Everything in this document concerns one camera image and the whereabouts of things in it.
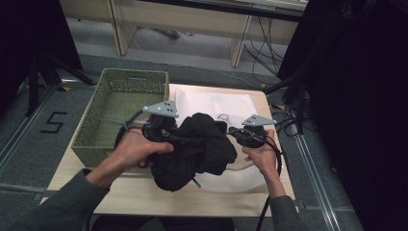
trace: person's right hand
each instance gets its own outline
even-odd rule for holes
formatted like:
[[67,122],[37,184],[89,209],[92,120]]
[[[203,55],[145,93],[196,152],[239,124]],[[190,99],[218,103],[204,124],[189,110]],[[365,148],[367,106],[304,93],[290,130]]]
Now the person's right hand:
[[[275,132],[273,130],[268,130],[267,132],[269,136],[268,141],[275,144],[271,140],[274,138]],[[245,160],[252,161],[263,175],[276,171],[276,153],[267,143],[259,148],[243,147],[242,152],[248,155]]]

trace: metal bracket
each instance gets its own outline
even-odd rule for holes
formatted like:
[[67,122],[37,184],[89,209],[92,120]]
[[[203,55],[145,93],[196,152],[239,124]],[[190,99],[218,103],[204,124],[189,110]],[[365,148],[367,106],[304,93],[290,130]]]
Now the metal bracket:
[[251,127],[256,127],[256,126],[263,126],[263,125],[269,125],[269,124],[276,124],[277,121],[274,119],[262,117],[259,115],[252,115],[246,120],[242,122],[242,125],[247,125]]
[[157,116],[166,116],[166,117],[178,117],[179,113],[177,112],[176,105],[174,101],[165,101],[162,103],[144,106],[141,109],[144,113],[150,113]]

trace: floor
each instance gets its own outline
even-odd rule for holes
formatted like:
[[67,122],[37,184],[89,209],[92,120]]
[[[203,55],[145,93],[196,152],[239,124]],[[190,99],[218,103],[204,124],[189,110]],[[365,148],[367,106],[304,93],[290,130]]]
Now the floor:
[[[97,23],[84,20],[77,20],[69,18],[68,25],[71,30],[71,34],[74,38],[78,53],[81,55],[90,55],[103,58],[113,58],[119,62],[126,61],[145,61],[154,64],[168,64],[173,68],[177,66],[192,66],[198,70],[211,70],[215,72],[219,81],[224,79],[237,78],[230,73],[240,72],[247,73],[252,76],[250,81],[242,81],[243,85],[246,85],[249,89],[260,90],[262,86],[270,86],[279,82],[279,80],[271,76],[270,72],[258,63],[254,63],[254,59],[248,52],[242,53],[240,65],[238,67],[232,67],[230,62],[230,54],[227,38],[209,37],[203,35],[192,35],[189,32],[179,32],[180,38],[173,39],[158,33],[157,31],[148,28],[139,28],[137,31],[134,42],[125,56],[118,56],[115,49],[115,41],[113,36],[113,30],[110,24]],[[246,46],[252,52],[255,52],[250,41],[247,41]],[[258,49],[262,48],[263,52],[266,52],[266,48],[261,42],[254,42],[254,46]],[[285,45],[272,45],[273,49],[281,57],[284,57],[287,46]],[[262,58],[269,66],[272,66],[270,59]],[[268,101],[271,105],[282,106],[281,96],[285,89],[269,95]],[[78,93],[83,94],[83,97],[90,98],[92,90],[78,90]],[[75,98],[64,98],[58,95],[52,96],[55,100],[61,102],[68,101],[71,108],[80,109],[86,107],[86,102],[75,101]],[[25,105],[27,99],[27,92],[23,91],[19,97],[16,98],[14,105]],[[49,112],[58,112],[64,110],[63,105],[56,104],[52,109],[44,109]],[[9,138],[12,136],[13,131],[18,127],[20,121],[24,119],[24,108],[11,107],[6,115],[3,115],[0,119],[0,146],[6,145]],[[308,224],[311,230],[363,230],[354,211],[352,205],[348,201],[348,198],[344,192],[340,180],[337,178],[335,172],[330,168],[330,158],[324,150],[324,145],[319,139],[319,131],[313,124],[313,120],[309,119],[304,122],[304,139],[310,152],[310,157],[313,164],[316,167],[316,174],[321,181],[322,187],[328,197],[328,201],[333,207],[333,212],[336,215],[336,222],[338,225],[330,227],[325,219],[325,211],[322,210],[319,197],[316,195],[316,189],[311,183],[311,172],[305,166],[305,159],[299,154],[299,147],[296,144],[296,137],[293,136],[293,127],[284,122],[284,119],[288,117],[285,115],[285,111],[282,111],[278,107],[271,109],[273,116],[278,121],[282,121],[279,138],[284,151],[288,157],[288,164],[290,168],[291,180],[293,182],[293,191],[296,196],[296,201],[299,205],[299,214],[301,218]],[[81,113],[77,113],[70,121],[71,124],[66,125],[70,129],[76,127],[76,122],[80,118]],[[46,120],[47,117],[40,117],[38,120]],[[35,127],[32,129],[43,129],[41,127]],[[38,141],[34,138],[26,139],[26,142],[32,142],[36,145],[46,145],[45,141]],[[41,197],[41,192],[47,187],[49,183],[49,177],[41,177],[44,169],[43,165],[37,165],[35,163],[25,163],[25,166],[31,169],[31,171],[20,169],[16,167],[11,169],[12,165],[20,165],[24,162],[24,155],[29,155],[30,150],[24,150],[21,146],[20,150],[14,154],[14,157],[9,162],[9,167],[2,172],[0,171],[0,230],[6,229],[11,222],[19,218],[22,213],[26,213],[38,205],[38,200]],[[64,153],[61,150],[50,150],[56,153]],[[47,163],[49,166],[56,167],[58,161]],[[13,181],[16,175],[26,174],[24,180]],[[256,218],[234,218],[238,230],[252,230],[255,229],[257,219]],[[266,222],[263,230],[271,228],[270,222]]]

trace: black cloth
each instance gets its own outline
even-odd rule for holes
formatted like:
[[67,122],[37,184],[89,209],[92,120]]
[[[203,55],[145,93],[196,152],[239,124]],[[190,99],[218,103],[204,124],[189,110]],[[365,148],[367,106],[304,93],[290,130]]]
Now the black cloth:
[[187,117],[173,135],[202,139],[202,142],[176,142],[172,153],[149,156],[156,184],[163,190],[174,192],[188,184],[196,173],[222,174],[237,158],[234,145],[225,136],[226,129],[225,122],[214,121],[206,114]]
[[[82,230],[88,215],[109,192],[90,183],[86,178],[89,172],[88,169],[78,172],[56,194],[21,217],[9,230]],[[275,231],[308,230],[290,197],[273,198],[269,205]]]

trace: gray carpet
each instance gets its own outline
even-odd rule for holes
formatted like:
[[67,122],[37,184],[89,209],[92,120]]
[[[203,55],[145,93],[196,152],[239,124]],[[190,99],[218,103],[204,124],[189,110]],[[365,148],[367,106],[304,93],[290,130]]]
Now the gray carpet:
[[[167,71],[170,83],[175,84],[246,90],[259,90],[261,86],[250,73],[223,72],[234,78],[241,79],[238,80],[214,71],[190,67],[176,67],[88,55],[81,55],[80,58],[84,66],[84,73],[95,81],[97,81],[103,68],[109,67]],[[63,78],[72,78],[72,76],[63,71],[60,73]],[[257,77],[268,83],[278,82],[276,78],[268,76]],[[46,188],[65,152],[79,119],[93,94],[93,89],[88,88],[83,83],[76,83],[71,86],[72,88],[69,91],[54,92],[51,99],[44,106],[43,111],[24,140],[24,143],[17,149],[6,168],[0,172],[0,184],[2,185],[2,188],[0,188],[0,230],[5,230],[20,215],[27,213],[38,205],[38,201],[33,199],[36,195],[34,192],[12,192],[6,190],[4,185],[33,187],[38,190]],[[279,90],[269,95],[268,102],[270,104],[282,104],[281,96],[283,93],[284,90]],[[0,128],[2,133],[0,135],[0,147],[5,145],[18,126],[18,123],[24,118],[27,110],[27,100],[28,94],[25,91],[16,97],[8,112],[5,115],[1,115]],[[58,127],[55,124],[46,124],[47,119],[54,112],[65,113],[65,115],[56,114],[53,117],[53,121],[61,122],[63,126],[58,133],[41,132],[44,130],[53,131]],[[283,111],[274,109],[272,112],[274,118],[278,121],[284,118],[284,115],[281,114]],[[344,193],[339,178],[329,169],[330,159],[319,139],[319,132],[314,128],[312,120],[306,121],[304,126],[311,128],[304,129],[305,139],[313,155],[321,181],[327,190],[331,203],[335,207],[342,230],[362,230],[352,210],[352,206]],[[279,139],[288,157],[296,201],[303,205],[299,209],[301,218],[309,225],[311,230],[327,230],[294,138],[285,135],[282,131],[279,133]],[[255,230],[257,219],[234,218],[234,222],[238,230]],[[262,230],[271,229],[270,220],[266,220]]]

